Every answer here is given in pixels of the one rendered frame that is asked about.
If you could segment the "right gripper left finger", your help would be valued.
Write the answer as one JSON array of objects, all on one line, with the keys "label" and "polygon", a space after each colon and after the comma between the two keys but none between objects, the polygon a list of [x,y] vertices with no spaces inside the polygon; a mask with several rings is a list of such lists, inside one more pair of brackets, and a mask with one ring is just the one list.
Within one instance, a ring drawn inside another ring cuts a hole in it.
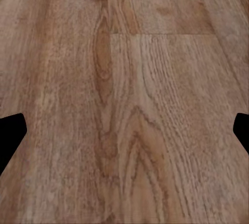
[{"label": "right gripper left finger", "polygon": [[0,119],[0,175],[27,133],[23,113]]}]

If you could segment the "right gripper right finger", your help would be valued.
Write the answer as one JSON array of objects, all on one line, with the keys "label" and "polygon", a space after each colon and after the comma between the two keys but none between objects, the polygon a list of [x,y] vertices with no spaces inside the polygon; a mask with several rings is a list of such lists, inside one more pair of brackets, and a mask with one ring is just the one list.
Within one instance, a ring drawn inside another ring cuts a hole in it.
[{"label": "right gripper right finger", "polygon": [[233,132],[249,154],[249,115],[237,113]]}]

